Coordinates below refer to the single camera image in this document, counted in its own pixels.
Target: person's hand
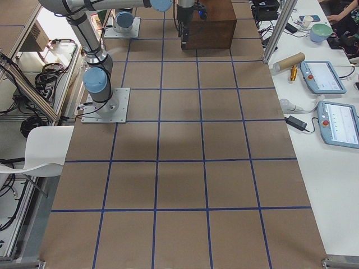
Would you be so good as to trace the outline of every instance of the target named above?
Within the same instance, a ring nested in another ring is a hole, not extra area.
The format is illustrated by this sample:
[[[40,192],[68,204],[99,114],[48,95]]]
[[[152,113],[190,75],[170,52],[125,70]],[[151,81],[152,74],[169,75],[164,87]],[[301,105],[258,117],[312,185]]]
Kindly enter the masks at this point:
[[[329,23],[336,24],[338,21],[340,21],[342,18],[339,15],[330,15],[326,17],[329,21]]]

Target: green bowl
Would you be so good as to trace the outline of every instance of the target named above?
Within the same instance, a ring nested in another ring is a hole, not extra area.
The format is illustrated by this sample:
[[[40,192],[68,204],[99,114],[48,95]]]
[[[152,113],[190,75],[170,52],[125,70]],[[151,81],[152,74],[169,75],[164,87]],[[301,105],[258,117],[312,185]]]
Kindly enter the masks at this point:
[[[325,24],[315,24],[312,26],[312,29],[310,30],[310,39],[314,42],[321,42],[330,37],[330,35],[333,33],[333,30],[331,27]]]

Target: white cable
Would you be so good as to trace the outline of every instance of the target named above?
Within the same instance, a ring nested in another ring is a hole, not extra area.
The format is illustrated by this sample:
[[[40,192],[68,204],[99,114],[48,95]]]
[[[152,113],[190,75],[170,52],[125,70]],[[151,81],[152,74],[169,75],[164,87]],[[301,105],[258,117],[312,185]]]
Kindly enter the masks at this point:
[[[324,95],[318,95],[316,98],[315,106],[311,110],[304,110],[302,107],[292,104],[288,99],[280,99],[280,107],[284,114],[291,114],[293,112],[297,114],[311,113],[316,110],[318,103],[325,99]]]

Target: wooden box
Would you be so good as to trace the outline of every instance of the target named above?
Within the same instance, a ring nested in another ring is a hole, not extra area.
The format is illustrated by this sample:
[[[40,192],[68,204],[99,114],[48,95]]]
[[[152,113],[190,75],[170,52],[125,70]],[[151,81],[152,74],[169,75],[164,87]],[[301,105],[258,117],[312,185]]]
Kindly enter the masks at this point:
[[[229,49],[236,28],[236,14],[231,0],[200,0],[207,6],[208,18],[200,19],[194,12],[190,37],[182,49]]]

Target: metal mounting plate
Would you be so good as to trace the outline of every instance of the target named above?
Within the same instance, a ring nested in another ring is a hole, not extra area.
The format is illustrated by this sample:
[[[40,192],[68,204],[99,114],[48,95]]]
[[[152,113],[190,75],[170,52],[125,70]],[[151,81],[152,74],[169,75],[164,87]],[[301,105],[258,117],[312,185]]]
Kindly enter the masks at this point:
[[[113,96],[119,100],[118,109],[109,117],[103,118],[96,112],[82,117],[82,123],[125,123],[127,118],[128,101],[130,99],[130,88],[113,88]],[[92,102],[92,98],[88,95],[86,102]],[[85,113],[94,111],[92,105],[86,106],[84,109]]]
[[[112,18],[109,18],[109,23],[107,25],[112,25],[111,20]],[[105,31],[104,38],[105,39],[130,39],[130,38],[137,39],[139,37],[139,32],[140,32],[140,22],[141,22],[141,18],[135,17],[131,31],[126,33],[118,33],[112,27],[107,28]]]

